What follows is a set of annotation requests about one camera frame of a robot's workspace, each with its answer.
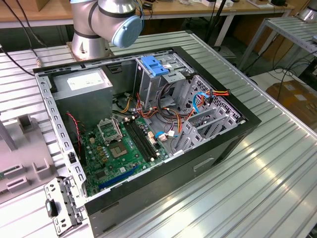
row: blue drive bay latch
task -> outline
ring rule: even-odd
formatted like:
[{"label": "blue drive bay latch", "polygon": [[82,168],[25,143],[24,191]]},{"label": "blue drive bay latch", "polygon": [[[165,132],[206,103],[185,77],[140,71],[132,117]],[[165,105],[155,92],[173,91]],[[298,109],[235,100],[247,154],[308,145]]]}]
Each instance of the blue drive bay latch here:
[{"label": "blue drive bay latch", "polygon": [[169,73],[154,56],[141,57],[142,63],[148,68],[153,76],[160,76]]}]

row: slotted aluminum surface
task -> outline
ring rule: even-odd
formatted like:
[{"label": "slotted aluminum surface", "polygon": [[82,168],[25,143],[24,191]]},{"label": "slotted aluminum surface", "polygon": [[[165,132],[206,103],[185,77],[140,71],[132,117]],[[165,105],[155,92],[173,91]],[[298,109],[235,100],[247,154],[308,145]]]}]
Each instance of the slotted aluminum surface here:
[{"label": "slotted aluminum surface", "polygon": [[[140,37],[116,55],[182,46],[261,120],[261,125],[211,171],[118,224],[106,238],[130,237],[305,237],[317,222],[316,135],[272,103],[243,74],[186,32]],[[38,50],[45,65],[74,61],[66,46]],[[11,53],[27,69],[30,51]],[[35,117],[58,172],[66,169],[35,79],[0,55],[1,120]],[[54,238],[42,187],[0,205],[1,237]],[[87,224],[67,238],[92,237]]]},{"label": "slotted aluminum surface", "polygon": [[312,40],[317,35],[317,22],[306,23],[292,16],[270,18],[265,24],[304,50],[310,53],[317,51],[317,43]]}]

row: motherboard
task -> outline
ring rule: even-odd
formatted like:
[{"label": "motherboard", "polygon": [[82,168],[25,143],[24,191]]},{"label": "motherboard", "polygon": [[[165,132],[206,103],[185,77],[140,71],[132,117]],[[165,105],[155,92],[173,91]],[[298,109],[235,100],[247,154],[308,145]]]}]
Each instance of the motherboard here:
[{"label": "motherboard", "polygon": [[88,196],[169,158],[143,118],[102,122],[81,137]]}]

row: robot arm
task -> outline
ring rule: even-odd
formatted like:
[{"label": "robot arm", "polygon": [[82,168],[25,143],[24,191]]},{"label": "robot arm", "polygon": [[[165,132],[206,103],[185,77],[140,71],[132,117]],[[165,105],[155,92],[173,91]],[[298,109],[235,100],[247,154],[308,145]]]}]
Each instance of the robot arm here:
[{"label": "robot arm", "polygon": [[108,56],[108,41],[125,48],[141,33],[133,0],[70,0],[75,34],[72,51],[80,60]]},{"label": "robot arm", "polygon": [[311,0],[308,6],[298,15],[305,22],[312,23],[317,20],[317,0]]}]

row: blue pcie slot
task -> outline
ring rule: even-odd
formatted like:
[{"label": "blue pcie slot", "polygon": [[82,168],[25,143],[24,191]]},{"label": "blue pcie slot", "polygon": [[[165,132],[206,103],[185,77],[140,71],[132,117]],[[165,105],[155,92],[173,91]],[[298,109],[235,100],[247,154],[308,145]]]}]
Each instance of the blue pcie slot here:
[{"label": "blue pcie slot", "polygon": [[131,175],[133,175],[134,171],[138,168],[138,166],[134,167],[133,169],[125,172],[124,174],[121,174],[115,178],[112,178],[110,180],[108,180],[107,182],[103,182],[102,184],[99,185],[99,189],[102,189],[102,188],[105,188],[105,187],[109,187],[110,185],[120,181],[120,180],[123,180]]}]

